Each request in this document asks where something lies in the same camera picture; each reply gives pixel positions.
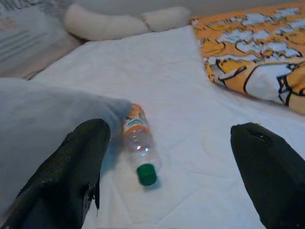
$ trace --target mattress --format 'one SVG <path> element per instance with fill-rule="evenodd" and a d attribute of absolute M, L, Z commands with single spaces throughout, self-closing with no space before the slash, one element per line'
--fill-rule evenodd
<path fill-rule="evenodd" d="M 84 229 L 264 228 L 232 154 L 231 126 L 263 125 L 305 158 L 305 117 L 210 83 L 190 26 L 88 42 L 33 80 L 129 99 L 149 120 L 159 181 L 140 186 L 113 139 L 102 164 L 101 210 L 90 209 Z"/>

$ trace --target green bottle cap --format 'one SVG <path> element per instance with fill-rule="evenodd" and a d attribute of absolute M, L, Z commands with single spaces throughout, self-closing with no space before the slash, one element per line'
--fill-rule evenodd
<path fill-rule="evenodd" d="M 152 164 L 141 165 L 137 168 L 139 182 L 143 186 L 149 186 L 157 181 L 156 171 Z"/>

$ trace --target orange blanket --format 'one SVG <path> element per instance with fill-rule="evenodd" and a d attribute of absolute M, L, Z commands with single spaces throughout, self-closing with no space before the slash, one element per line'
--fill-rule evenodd
<path fill-rule="evenodd" d="M 212 82 L 305 115 L 305 3 L 194 17 Z"/>

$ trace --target cylindrical pillow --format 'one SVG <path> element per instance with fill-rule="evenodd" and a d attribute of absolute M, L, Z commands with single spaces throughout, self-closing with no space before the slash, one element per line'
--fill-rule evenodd
<path fill-rule="evenodd" d="M 185 7 L 177 6 L 144 13 L 141 17 L 152 31 L 160 32 L 188 25 L 191 12 Z"/>
<path fill-rule="evenodd" d="M 90 41 L 121 39 L 150 31 L 138 18 L 98 14 L 77 4 L 68 8 L 63 24 L 67 31 Z"/>

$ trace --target bed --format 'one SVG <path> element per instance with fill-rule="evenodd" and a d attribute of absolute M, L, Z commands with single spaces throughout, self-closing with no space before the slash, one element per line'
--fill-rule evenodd
<path fill-rule="evenodd" d="M 232 154 L 231 126 L 258 123 L 305 158 L 305 117 L 210 83 L 191 26 L 88 42 L 32 80 L 128 99 L 149 120 L 159 181 L 140 186 L 119 143 L 111 144 L 101 210 L 90 209 L 84 229 L 263 229 Z"/>

